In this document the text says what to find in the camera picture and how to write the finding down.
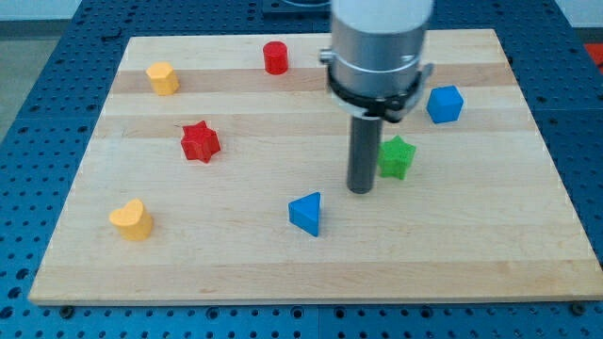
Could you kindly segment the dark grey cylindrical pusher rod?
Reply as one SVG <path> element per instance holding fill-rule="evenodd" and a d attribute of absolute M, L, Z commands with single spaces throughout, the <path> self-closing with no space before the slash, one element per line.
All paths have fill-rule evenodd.
<path fill-rule="evenodd" d="M 366 194 L 373 187 L 382 129 L 381 120 L 350 120 L 347 187 L 355 194 Z"/>

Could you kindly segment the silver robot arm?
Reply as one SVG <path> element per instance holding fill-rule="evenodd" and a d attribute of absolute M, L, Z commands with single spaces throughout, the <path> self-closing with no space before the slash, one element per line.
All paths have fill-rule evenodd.
<path fill-rule="evenodd" d="M 374 183 L 383 123 L 413 110 L 432 73 L 420 65 L 432 0 L 338 0 L 331 3 L 331 46 L 319 54 L 335 101 L 350 114 L 347 187 Z"/>

